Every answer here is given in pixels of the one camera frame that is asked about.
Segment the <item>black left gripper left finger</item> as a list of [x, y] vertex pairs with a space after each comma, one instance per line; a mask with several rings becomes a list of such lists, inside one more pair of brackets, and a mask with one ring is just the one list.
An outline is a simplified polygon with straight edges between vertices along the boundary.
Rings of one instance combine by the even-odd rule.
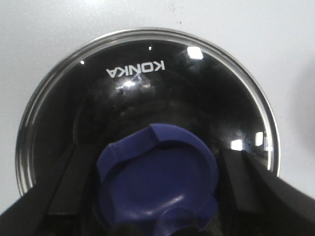
[[75, 145], [70, 145], [32, 188], [0, 215], [0, 234], [2, 236], [33, 236], [36, 234], [67, 170], [75, 148]]

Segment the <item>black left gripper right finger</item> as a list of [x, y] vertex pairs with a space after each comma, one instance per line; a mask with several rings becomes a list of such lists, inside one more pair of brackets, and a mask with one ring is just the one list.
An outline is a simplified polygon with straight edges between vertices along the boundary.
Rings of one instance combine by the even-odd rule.
[[315, 201], [245, 151], [221, 150], [225, 236], [313, 236]]

